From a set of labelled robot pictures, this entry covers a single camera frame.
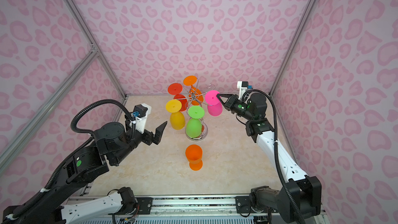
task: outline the mounting plate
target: mounting plate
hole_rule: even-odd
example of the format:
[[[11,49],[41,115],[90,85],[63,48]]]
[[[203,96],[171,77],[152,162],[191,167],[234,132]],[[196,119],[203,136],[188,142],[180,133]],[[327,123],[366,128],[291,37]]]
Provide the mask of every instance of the mounting plate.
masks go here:
[[[140,205],[138,214],[150,214],[152,208],[152,197],[137,197],[137,203]]]
[[[250,213],[266,213],[265,210],[263,211],[254,211],[251,207],[250,199],[248,196],[246,197],[235,197],[236,202],[236,212],[238,214],[248,214]]]

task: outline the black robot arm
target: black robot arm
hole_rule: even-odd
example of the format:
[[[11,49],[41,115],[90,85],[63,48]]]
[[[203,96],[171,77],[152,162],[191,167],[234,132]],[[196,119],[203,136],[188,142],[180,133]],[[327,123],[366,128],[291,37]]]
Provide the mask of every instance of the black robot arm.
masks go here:
[[[77,122],[88,111],[107,103],[122,108],[127,131],[118,122],[107,123],[95,131],[77,127]],[[141,142],[147,145],[159,144],[167,121],[156,128],[155,135],[145,130],[150,107],[143,105],[145,104],[137,105],[133,112],[129,112],[120,102],[106,99],[94,102],[80,111],[72,120],[71,129],[78,133],[88,133],[91,137],[61,162],[47,185],[35,196],[23,205],[7,207],[3,212],[3,224],[64,223],[59,206],[74,192],[108,172],[106,159],[110,166],[118,166]],[[122,209],[131,209],[131,203],[136,202],[129,188],[127,192],[128,197],[122,195],[126,203]]]
[[[244,91],[241,94],[241,99],[236,94],[218,94],[217,98],[226,110],[247,120],[247,136],[251,137],[266,153],[271,163],[274,164],[282,184],[280,191],[273,190],[268,186],[251,189],[250,205],[259,211],[266,208],[276,209],[285,222],[296,221],[303,224],[305,218],[320,214],[321,183],[318,178],[309,177],[297,166],[279,142],[276,109],[271,97],[261,90],[248,90],[249,87],[251,88],[247,82],[238,82],[240,93]],[[273,108],[274,126],[266,118],[267,99]]]

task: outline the white bracket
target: white bracket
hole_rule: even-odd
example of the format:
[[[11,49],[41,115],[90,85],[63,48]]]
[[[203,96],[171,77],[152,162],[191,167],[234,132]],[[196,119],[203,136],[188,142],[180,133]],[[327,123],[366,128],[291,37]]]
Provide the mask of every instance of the white bracket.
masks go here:
[[[147,107],[148,110],[147,110],[147,113],[146,113],[146,115],[144,117],[142,117],[142,118],[135,117],[135,120],[137,121],[137,123],[135,125],[135,129],[137,131],[139,131],[141,134],[143,134],[144,130],[145,130],[145,125],[147,123],[147,118],[148,118],[148,115],[151,112],[152,107],[147,105],[147,104],[145,104],[145,103],[142,103],[141,105],[143,105],[144,107]]]
[[[236,85],[236,88],[239,90],[239,100],[242,100],[242,95],[244,94],[244,92],[246,92],[248,90],[247,87],[242,87],[242,82],[239,81]]]
[[[275,133],[273,131],[263,132],[260,135],[257,135],[256,142],[258,146],[266,153],[269,158],[272,166],[276,170],[275,165],[275,157],[274,157],[274,137]],[[293,160],[293,158],[287,153],[285,147],[281,144],[279,140],[278,142],[278,157],[279,157],[279,165],[281,167],[281,171],[283,174],[283,178],[285,182],[289,182],[289,179],[293,179],[294,181],[299,181],[301,179],[305,179],[307,173],[303,171]]]

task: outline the cable tie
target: cable tie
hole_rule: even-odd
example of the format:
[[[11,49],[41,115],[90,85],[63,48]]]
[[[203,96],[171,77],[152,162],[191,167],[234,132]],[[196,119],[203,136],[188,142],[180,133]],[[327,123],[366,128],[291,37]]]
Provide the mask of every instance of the cable tie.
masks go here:
[[[130,127],[132,127],[133,124],[136,124],[136,121],[130,121]]]
[[[19,218],[19,217],[14,218],[13,216],[14,216],[14,214],[9,214],[9,215],[6,216],[6,218],[8,218],[8,219],[10,219],[10,220],[16,220],[16,219]]]
[[[48,192],[48,191],[50,191],[50,189],[46,189],[46,188],[42,188],[41,190],[40,190],[40,192]]]

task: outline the marble table surface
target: marble table surface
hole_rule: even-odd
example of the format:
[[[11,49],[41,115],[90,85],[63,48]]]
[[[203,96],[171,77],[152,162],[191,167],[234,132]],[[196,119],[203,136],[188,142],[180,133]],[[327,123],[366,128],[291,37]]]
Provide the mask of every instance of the marble table surface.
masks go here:
[[[130,96],[126,107],[132,111],[137,104],[150,105],[152,112],[146,129],[155,132],[157,126],[169,121],[165,105],[171,99],[171,95]],[[268,105],[266,116],[273,124],[272,107]],[[280,190],[275,169],[265,153],[247,137],[245,126],[225,109],[220,116],[213,117],[205,105],[204,108],[209,128],[204,140],[192,142],[185,136],[185,128],[174,130],[168,124],[159,145],[139,144],[118,167],[110,166],[109,172],[94,181],[90,195],[106,195],[111,189],[121,187],[131,187],[135,195],[239,194],[264,185]],[[124,123],[124,120],[122,115],[119,121]],[[283,132],[278,133],[289,151]],[[203,150],[203,167],[199,171],[191,170],[185,157],[185,150],[191,144],[198,144]]]

